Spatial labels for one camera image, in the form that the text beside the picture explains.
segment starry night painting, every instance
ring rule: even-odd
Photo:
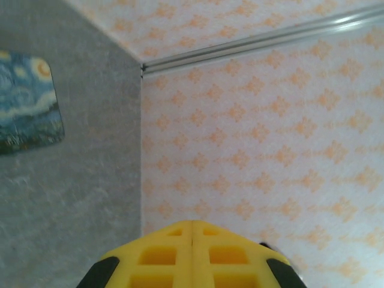
[[[0,154],[51,145],[63,138],[47,62],[0,50]]]

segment textured gray wall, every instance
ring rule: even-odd
[[[76,287],[140,233],[140,67],[57,0],[0,0],[0,49],[51,66],[65,140],[0,157],[0,286]]]

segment patterned wallpaper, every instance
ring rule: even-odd
[[[66,1],[142,62],[383,3],[383,0]]]
[[[382,287],[383,55],[375,27],[145,77],[143,231],[203,219],[308,287]]]

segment yellow plastic object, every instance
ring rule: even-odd
[[[182,221],[105,254],[120,262],[106,288],[280,288],[278,252],[203,221]]]

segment swirling sky painting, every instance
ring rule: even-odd
[[[63,138],[47,62],[0,50],[0,154],[50,145]]]

